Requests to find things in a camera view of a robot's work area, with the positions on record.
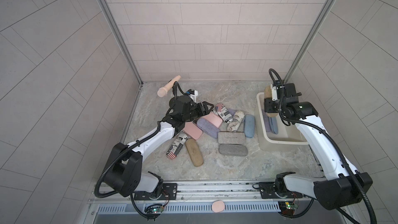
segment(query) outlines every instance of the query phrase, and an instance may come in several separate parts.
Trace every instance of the tiled wall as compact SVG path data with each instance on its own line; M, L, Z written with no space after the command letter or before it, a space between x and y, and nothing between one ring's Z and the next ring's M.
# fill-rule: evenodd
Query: tiled wall
M325 0L107 0L144 81L289 70Z
M96 0L0 0L0 222L73 223L137 89Z
M292 76L346 157L371 175L377 220L390 224L398 222L397 22L398 0L337 0Z

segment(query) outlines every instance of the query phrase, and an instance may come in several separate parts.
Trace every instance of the marble surface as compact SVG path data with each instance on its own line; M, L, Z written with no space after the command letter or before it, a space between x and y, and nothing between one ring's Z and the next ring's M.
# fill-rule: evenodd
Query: marble surface
M157 91L165 83L145 83L127 132L125 144L142 137L160 121L168 110L172 93L160 98ZM270 82L181 82L182 90L194 89L199 92L197 102L212 104L222 102L226 108L254 114L256 95L263 92ZM226 123L220 127L225 131ZM193 166L187 149L183 147L176 159L170 160L166 152L173 139L163 143L143 162L142 171L151 171L164 180L215 180L215 179L266 179L275 178L282 172L296 172L311 177L322 177L309 146L297 146L290 152L263 151L260 149L255 130L253 138L246 138L246 157L224 156L218 152L218 142L203 133L197 140L204 164Z

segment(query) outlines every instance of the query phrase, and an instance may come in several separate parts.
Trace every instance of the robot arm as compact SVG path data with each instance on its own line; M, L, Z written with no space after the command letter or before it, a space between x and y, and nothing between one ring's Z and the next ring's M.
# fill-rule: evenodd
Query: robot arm
M205 116L214 108L214 105L206 101L196 103L197 91L190 89L183 92L176 81L178 77L173 80L175 81L173 83L174 97L169 102L170 108L166 116L163 117L161 122L158 122L157 128L151 130L139 140L126 145L118 143L112 148L102 175L94 188L96 197L103 198L115 193L126 197L136 191L149 192L153 198L160 196L163 180L154 173L142 173L142 162L162 143L182 131L185 122ZM183 95L177 96L177 89ZM114 191L105 194L100 193L101 182L105 182Z
M360 202L363 195L348 171L353 172L364 192L372 185L368 173L360 173L344 155L339 156L337 145L326 137L328 133L318 112L311 103L299 102L298 96L301 94L296 93L293 83L274 85L272 91L272 95L277 95L277 99L265 99L265 111L281 112L284 116L281 119L295 124L306 138L325 174L324 178L311 178L294 172L279 174L275 181L276 193L283 195L287 191L300 192L317 199L328 210ZM342 157L349 168L345 167Z

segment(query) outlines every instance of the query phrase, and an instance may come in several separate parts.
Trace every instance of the american flag pattern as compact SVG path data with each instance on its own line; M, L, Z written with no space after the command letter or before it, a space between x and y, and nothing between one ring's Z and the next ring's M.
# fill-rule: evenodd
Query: american flag pattern
M217 103L215 108L224 122L230 123L232 121L233 116L231 115L231 113L228 112L228 109L225 108L222 103Z
M169 159L175 159L178 155L178 153L180 153L182 147L184 146L185 142L187 141L188 136L187 134L183 133L182 131L177 134L176 136L176 140L172 143L172 145L170 146L170 148L167 150L166 156Z

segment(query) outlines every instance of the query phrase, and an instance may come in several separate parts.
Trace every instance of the ventilation grille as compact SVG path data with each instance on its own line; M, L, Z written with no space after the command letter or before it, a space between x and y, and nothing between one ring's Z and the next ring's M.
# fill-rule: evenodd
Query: ventilation grille
M119 213L124 212L126 204L100 204L98 213Z
M170 202L164 214L212 213L212 202ZM151 203L137 204L143 211ZM233 212L280 212L278 202L225 202L224 213ZM100 204L98 214L136 214L132 204Z

